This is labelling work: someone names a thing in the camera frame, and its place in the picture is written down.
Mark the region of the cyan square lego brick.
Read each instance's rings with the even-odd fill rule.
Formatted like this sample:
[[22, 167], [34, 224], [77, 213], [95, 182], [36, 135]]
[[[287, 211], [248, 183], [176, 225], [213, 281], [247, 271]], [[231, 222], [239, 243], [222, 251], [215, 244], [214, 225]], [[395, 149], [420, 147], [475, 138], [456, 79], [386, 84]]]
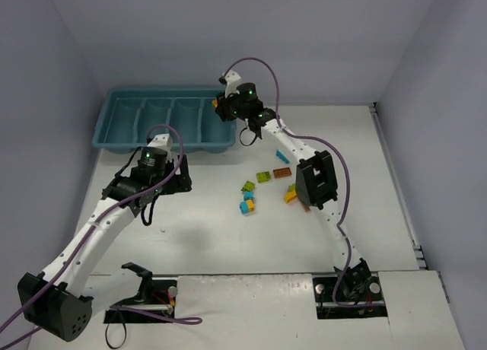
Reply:
[[253, 200], [254, 199], [254, 192], [251, 192], [251, 191], [245, 191], [243, 193], [243, 200], [244, 201], [247, 201], [247, 200]]

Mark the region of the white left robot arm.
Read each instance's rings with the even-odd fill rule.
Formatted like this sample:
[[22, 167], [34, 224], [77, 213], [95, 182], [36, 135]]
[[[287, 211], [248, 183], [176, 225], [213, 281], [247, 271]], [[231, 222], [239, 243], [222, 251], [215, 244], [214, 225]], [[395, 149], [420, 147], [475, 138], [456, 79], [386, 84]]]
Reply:
[[113, 305], [144, 301], [153, 290], [152, 272], [128, 262], [99, 285], [88, 282], [108, 248], [159, 196], [192, 188], [187, 157], [171, 159], [167, 148], [147, 146], [130, 174], [117, 172], [103, 190], [90, 219], [40, 273], [18, 282], [25, 320], [66, 341], [77, 339], [93, 315]]

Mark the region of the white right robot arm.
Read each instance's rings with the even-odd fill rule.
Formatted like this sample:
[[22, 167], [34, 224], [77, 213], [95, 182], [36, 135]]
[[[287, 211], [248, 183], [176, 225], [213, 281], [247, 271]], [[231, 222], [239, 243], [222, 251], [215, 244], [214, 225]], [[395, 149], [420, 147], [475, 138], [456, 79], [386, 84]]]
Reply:
[[292, 133], [276, 111], [263, 106], [252, 83], [237, 86], [233, 93], [217, 94], [213, 107], [224, 122], [241, 119], [257, 138], [262, 138], [264, 132], [276, 138], [296, 159], [298, 198], [310, 207], [332, 244], [333, 267], [338, 275], [332, 301], [339, 307], [366, 307], [365, 290], [371, 271], [344, 227], [350, 175], [343, 156], [321, 138]]

